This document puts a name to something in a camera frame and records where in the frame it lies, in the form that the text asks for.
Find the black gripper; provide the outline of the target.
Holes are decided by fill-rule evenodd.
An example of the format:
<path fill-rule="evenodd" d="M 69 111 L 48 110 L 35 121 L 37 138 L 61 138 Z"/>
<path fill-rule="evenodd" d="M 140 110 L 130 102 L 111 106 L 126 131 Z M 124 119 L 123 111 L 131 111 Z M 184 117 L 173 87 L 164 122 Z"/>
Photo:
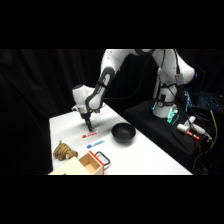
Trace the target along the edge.
<path fill-rule="evenodd" d="M 92 131 L 93 129 L 92 129 L 90 117 L 91 117 L 91 113 L 81 113 L 81 118 L 85 120 L 88 130 Z"/>

